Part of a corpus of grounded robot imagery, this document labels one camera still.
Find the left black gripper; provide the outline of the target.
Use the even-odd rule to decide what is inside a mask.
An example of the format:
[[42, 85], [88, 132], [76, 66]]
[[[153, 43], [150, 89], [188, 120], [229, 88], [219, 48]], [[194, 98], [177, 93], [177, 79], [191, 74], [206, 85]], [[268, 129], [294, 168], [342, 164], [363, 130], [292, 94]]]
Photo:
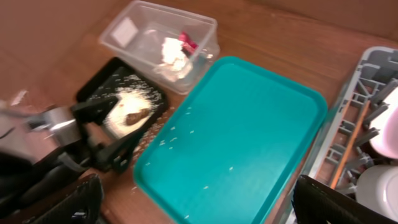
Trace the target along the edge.
[[[134, 149], [139, 145], [145, 131], [134, 131], [133, 133], [104, 146], [103, 144], [93, 144], [91, 142], [89, 132], [85, 128], [86, 123], [103, 124], [107, 115], [115, 107], [118, 101], [119, 98], [117, 96], [110, 96], [108, 98], [90, 100], [73, 105], [70, 109], [72, 111], [72, 115], [77, 121], [81, 139], [73, 144], [60, 146], [50, 135], [56, 143], [57, 149], [63, 151], [65, 155], [72, 159], [77, 166], [82, 167], [82, 169], [94, 167], [101, 172], [108, 172], [110, 170], [117, 173], [125, 172], [132, 161]], [[23, 120], [23, 125], [27, 130], [29, 132], [34, 132], [27, 126], [26, 119], [35, 114], [24, 113], [11, 109], [2, 109], [1, 114], [13, 118], [21, 118]]]

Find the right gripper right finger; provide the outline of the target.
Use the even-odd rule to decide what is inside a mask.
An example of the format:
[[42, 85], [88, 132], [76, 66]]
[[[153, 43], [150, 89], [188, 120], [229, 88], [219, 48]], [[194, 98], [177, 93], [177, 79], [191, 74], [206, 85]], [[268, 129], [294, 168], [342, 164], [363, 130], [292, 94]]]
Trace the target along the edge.
[[298, 224], [397, 224], [307, 175], [298, 177], [292, 205]]

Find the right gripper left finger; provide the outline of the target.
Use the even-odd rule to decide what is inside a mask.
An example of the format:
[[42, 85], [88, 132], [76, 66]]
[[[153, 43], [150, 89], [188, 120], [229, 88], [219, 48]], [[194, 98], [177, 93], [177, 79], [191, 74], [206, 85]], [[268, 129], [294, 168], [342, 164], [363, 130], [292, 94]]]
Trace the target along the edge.
[[90, 174], [22, 211], [21, 223], [96, 223], [103, 199], [99, 176]]

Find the white rice pile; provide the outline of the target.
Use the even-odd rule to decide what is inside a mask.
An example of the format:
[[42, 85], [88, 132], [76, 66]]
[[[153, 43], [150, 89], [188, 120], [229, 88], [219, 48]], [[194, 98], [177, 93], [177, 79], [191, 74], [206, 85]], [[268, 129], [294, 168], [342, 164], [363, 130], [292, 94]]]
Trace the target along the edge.
[[136, 74], [111, 75], [88, 99], [97, 100], [117, 96], [118, 103], [103, 122], [116, 138], [137, 131], [155, 113], [164, 97]]

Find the grey bowl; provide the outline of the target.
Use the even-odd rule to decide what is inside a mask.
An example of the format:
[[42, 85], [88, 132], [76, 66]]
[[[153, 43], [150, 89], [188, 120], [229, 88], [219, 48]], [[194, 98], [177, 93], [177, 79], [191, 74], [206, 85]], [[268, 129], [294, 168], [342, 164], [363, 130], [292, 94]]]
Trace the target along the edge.
[[397, 166], [377, 165], [366, 169], [356, 184], [361, 205], [397, 221]]

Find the wooden chopstick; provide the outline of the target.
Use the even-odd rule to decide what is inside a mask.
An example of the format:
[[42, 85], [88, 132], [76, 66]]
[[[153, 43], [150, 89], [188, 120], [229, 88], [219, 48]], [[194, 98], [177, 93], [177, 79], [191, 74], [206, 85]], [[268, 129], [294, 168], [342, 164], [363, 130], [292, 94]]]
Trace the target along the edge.
[[355, 142], [356, 138], [358, 137], [359, 131], [363, 125], [364, 118], [368, 113], [369, 106], [370, 106], [370, 101], [368, 100], [364, 104], [363, 109], [361, 110], [361, 112], [358, 116], [356, 126], [354, 127], [354, 131], [349, 138], [348, 144], [346, 146], [346, 150], [345, 150], [345, 152], [340, 160], [340, 163], [338, 164], [338, 166], [336, 168], [336, 172], [331, 180], [331, 183], [330, 183], [331, 189], [335, 189], [335, 187], [338, 185], [340, 176], [343, 173], [343, 170], [345, 168], [348, 157], [351, 154], [351, 151], [353, 149], [354, 142]]

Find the pink shallow bowl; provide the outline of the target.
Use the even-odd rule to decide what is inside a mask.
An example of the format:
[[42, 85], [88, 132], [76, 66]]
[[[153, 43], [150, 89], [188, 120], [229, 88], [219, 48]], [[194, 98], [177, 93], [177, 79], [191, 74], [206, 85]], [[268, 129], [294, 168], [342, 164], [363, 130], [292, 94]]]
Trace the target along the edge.
[[369, 142], [380, 155], [397, 159], [397, 88], [384, 102], [388, 105], [388, 109], [370, 123], [370, 128], [376, 128], [379, 134]]

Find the white napkin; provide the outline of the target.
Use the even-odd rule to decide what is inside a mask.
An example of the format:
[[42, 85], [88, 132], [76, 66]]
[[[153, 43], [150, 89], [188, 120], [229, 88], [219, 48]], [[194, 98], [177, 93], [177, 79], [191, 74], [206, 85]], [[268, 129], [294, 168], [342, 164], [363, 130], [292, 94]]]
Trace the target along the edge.
[[193, 69], [190, 59], [183, 52], [183, 42], [166, 37], [162, 44], [162, 63], [154, 68], [155, 73], [171, 82], [184, 79]]

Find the red snack wrapper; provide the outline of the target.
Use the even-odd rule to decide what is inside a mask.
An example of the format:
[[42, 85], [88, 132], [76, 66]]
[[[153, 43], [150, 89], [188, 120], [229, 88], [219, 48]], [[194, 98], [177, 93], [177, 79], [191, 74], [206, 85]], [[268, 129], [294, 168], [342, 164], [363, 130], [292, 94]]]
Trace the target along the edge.
[[190, 36], [185, 33], [182, 32], [179, 35], [179, 41], [182, 41], [182, 52], [187, 56], [190, 57], [198, 48], [198, 44], [196, 42], [194, 42]]

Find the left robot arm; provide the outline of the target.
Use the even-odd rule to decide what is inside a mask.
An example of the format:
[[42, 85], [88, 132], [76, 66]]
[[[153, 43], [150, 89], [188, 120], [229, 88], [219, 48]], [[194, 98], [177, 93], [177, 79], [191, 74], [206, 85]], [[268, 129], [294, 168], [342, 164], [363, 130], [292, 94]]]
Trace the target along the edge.
[[2, 109], [4, 118], [19, 118], [26, 133], [48, 131], [56, 148], [35, 161], [37, 155], [17, 153], [17, 147], [1, 149], [1, 216], [26, 207], [77, 180], [86, 170], [123, 172], [147, 124], [115, 140], [108, 146], [93, 144], [87, 123], [102, 125], [117, 108], [119, 99], [79, 103], [71, 108], [54, 107], [37, 114]]

